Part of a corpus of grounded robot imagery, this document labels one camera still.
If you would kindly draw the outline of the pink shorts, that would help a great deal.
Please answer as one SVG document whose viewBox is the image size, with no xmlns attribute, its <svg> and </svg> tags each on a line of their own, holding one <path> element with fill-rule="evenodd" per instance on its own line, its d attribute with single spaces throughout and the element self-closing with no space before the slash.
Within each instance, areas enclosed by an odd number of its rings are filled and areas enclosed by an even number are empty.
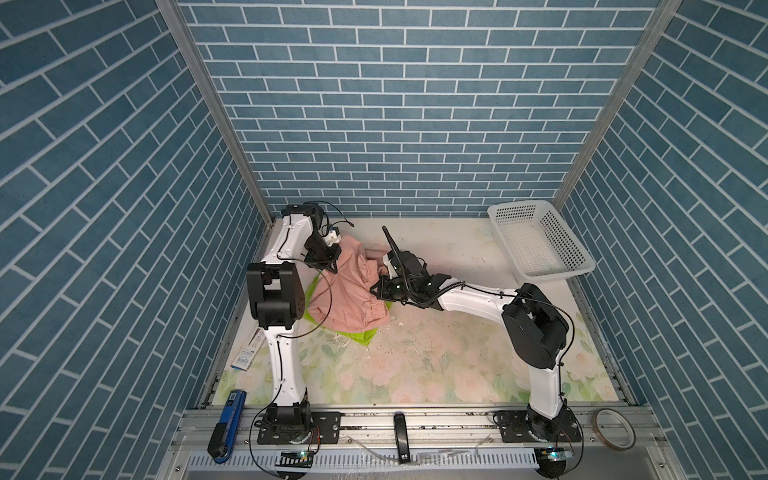
<svg viewBox="0 0 768 480">
<path fill-rule="evenodd" d="M 370 293 L 379 281 L 379 264 L 352 236 L 340 241 L 337 272 L 324 272 L 309 299 L 308 315 L 340 333 L 362 333 L 390 322 L 390 310 Z"/>
</svg>

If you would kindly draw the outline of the white plastic basket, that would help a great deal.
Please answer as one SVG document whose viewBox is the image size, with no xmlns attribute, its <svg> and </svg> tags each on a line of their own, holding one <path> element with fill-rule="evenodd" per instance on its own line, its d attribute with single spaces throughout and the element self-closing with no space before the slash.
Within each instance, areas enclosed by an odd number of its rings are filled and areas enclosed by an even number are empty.
<svg viewBox="0 0 768 480">
<path fill-rule="evenodd" d="M 596 267 L 586 247 L 548 201 L 492 205 L 487 214 L 493 236 L 521 283 L 567 280 Z"/>
</svg>

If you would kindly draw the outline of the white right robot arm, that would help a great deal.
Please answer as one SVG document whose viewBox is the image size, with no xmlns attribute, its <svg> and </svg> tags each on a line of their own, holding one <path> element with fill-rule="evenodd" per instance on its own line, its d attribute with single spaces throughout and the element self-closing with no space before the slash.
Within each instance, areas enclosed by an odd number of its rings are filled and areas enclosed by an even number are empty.
<svg viewBox="0 0 768 480">
<path fill-rule="evenodd" d="M 384 272 L 370 288 L 376 298 L 421 309 L 466 313 L 502 325 L 519 359 L 529 367 L 527 421 L 543 438 L 560 428 L 566 400 L 560 364 L 569 345 L 570 323 L 531 283 L 512 290 L 493 290 L 431 274 L 426 263 L 409 251 L 390 250 Z"/>
</svg>

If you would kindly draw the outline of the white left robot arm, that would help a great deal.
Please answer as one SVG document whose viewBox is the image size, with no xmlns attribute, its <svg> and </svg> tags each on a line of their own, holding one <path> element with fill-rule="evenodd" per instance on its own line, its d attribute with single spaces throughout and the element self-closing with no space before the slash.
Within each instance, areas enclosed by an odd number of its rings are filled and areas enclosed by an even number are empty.
<svg viewBox="0 0 768 480">
<path fill-rule="evenodd" d="M 265 421 L 309 428 L 310 403 L 301 373 L 297 322 L 306 310 L 303 283 L 315 272 L 327 281 L 338 272 L 340 238 L 318 202 L 290 204 L 273 225 L 261 260 L 246 271 L 250 313 L 265 334 L 274 380 Z"/>
</svg>

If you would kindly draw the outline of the blue white pen box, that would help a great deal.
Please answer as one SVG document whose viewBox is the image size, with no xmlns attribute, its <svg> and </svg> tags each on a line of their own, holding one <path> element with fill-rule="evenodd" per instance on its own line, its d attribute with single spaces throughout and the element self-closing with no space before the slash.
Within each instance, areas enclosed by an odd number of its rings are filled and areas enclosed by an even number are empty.
<svg viewBox="0 0 768 480">
<path fill-rule="evenodd" d="M 231 363 L 231 367 L 239 371 L 247 371 L 257 353 L 261 350 L 265 342 L 265 334 L 262 328 L 257 328 L 248 341 L 248 343 L 241 348 L 234 361 Z"/>
</svg>

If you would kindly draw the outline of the left green circuit board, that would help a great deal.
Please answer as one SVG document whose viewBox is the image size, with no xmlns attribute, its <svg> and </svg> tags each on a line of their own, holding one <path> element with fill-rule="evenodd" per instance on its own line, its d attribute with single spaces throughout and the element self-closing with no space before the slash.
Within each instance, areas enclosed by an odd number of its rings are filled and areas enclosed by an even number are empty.
<svg viewBox="0 0 768 480">
<path fill-rule="evenodd" d="M 299 480 L 314 465 L 315 453 L 308 450 L 283 451 L 276 457 L 275 473 L 280 479 Z"/>
</svg>

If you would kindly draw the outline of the green circuit board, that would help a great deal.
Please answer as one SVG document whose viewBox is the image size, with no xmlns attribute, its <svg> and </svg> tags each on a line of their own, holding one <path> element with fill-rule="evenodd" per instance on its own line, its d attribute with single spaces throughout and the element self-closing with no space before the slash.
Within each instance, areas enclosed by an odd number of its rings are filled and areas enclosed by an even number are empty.
<svg viewBox="0 0 768 480">
<path fill-rule="evenodd" d="M 283 451 L 276 457 L 275 473 L 280 479 L 299 480 L 314 465 L 315 453 L 308 450 Z"/>
<path fill-rule="evenodd" d="M 562 448 L 535 449 L 536 473 L 545 479 L 559 479 L 567 470 L 567 455 Z"/>
</svg>

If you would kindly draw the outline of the right green circuit board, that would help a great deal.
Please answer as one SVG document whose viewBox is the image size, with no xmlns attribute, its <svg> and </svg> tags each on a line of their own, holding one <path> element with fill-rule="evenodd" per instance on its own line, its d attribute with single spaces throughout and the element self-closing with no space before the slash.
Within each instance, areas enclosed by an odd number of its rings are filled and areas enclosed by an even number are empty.
<svg viewBox="0 0 768 480">
<path fill-rule="evenodd" d="M 567 470 L 567 455 L 562 448 L 535 449 L 536 473 L 545 479 L 559 479 Z"/>
</svg>

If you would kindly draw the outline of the clear tape roll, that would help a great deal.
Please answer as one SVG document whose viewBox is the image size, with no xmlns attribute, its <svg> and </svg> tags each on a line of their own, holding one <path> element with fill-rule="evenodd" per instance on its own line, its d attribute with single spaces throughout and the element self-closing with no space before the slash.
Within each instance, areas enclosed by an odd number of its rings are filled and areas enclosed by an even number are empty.
<svg viewBox="0 0 768 480">
<path fill-rule="evenodd" d="M 601 408 L 594 412 L 591 420 L 592 431 L 606 447 L 624 452 L 635 447 L 637 434 L 629 420 L 619 411 Z"/>
</svg>

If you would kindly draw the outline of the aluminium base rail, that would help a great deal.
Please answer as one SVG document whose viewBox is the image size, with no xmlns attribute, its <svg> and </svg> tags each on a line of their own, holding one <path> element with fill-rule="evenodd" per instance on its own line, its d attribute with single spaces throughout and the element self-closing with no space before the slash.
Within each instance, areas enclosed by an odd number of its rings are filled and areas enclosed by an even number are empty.
<svg viewBox="0 0 768 480">
<path fill-rule="evenodd" d="M 592 431 L 595 411 L 611 408 L 635 429 L 633 449 L 619 452 L 604 446 Z M 492 421 L 508 405 L 321 406 L 341 413 L 337 444 L 313 443 L 314 465 L 302 479 L 537 479 L 535 449 L 544 443 L 504 443 Z M 571 411 L 580 423 L 580 442 L 557 442 L 567 455 L 560 479 L 681 479 L 682 466 L 669 437 L 648 406 L 626 403 L 579 403 Z M 251 421 L 255 409 L 244 410 L 233 453 L 215 464 L 207 446 L 220 413 L 187 410 L 161 463 L 160 479 L 280 479 L 276 457 L 300 451 L 300 445 L 258 445 Z M 393 416 L 403 412 L 412 462 L 401 465 Z"/>
</svg>

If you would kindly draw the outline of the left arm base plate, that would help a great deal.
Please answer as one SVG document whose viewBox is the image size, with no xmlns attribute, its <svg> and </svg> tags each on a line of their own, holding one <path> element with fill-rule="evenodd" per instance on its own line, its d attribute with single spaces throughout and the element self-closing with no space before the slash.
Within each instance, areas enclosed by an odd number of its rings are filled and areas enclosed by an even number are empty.
<svg viewBox="0 0 768 480">
<path fill-rule="evenodd" d="M 309 425 L 302 422 L 270 421 L 266 418 L 256 423 L 258 445 L 299 445 L 311 440 L 314 444 L 338 443 L 341 413 L 335 411 L 312 412 Z"/>
</svg>

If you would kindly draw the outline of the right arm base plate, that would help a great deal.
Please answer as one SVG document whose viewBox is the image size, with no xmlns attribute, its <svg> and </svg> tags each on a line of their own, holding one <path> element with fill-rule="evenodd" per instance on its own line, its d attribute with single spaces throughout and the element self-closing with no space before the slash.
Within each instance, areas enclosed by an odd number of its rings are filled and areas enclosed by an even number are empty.
<svg viewBox="0 0 768 480">
<path fill-rule="evenodd" d="M 554 419 L 548 419 L 527 408 L 497 411 L 492 421 L 499 429 L 504 443 L 576 443 L 583 439 L 580 423 L 567 407 L 563 407 Z"/>
</svg>

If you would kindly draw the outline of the aluminium left corner post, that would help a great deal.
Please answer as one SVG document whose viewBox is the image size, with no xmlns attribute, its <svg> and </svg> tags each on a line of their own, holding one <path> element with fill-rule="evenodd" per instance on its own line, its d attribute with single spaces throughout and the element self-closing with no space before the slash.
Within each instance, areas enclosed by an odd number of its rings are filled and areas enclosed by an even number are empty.
<svg viewBox="0 0 768 480">
<path fill-rule="evenodd" d="M 233 162 L 240 173 L 256 209 L 267 227 L 273 224 L 268 203 L 258 186 L 245 151 L 221 101 L 212 77 L 177 1 L 157 0 L 156 5 L 175 41 L 188 70 L 205 101 L 214 123 L 221 134 Z"/>
</svg>

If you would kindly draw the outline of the aluminium corner post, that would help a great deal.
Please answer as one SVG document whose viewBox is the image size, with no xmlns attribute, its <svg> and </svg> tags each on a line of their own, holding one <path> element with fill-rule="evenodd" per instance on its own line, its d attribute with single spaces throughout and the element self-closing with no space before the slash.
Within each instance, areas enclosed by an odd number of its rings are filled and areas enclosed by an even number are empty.
<svg viewBox="0 0 768 480">
<path fill-rule="evenodd" d="M 681 3 L 681 0 L 661 0 L 649 17 L 637 45 L 632 49 L 605 105 L 552 200 L 557 210 L 563 210 Z"/>
<path fill-rule="evenodd" d="M 175 41 L 188 70 L 205 101 L 214 123 L 221 134 L 233 162 L 240 173 L 256 209 L 267 227 L 273 224 L 268 203 L 258 186 L 245 151 L 221 101 L 212 77 L 177 1 L 157 0 L 156 5 Z"/>
</svg>

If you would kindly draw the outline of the aluminium right corner post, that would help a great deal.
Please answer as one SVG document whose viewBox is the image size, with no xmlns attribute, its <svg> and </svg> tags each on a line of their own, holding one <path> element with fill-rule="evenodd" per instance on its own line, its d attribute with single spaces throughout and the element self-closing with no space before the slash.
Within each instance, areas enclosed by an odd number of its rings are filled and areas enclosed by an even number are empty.
<svg viewBox="0 0 768 480">
<path fill-rule="evenodd" d="M 552 200 L 557 210 L 563 210 L 681 3 L 681 0 L 661 0 L 649 17 L 637 45 L 632 49 L 605 105 Z"/>
</svg>

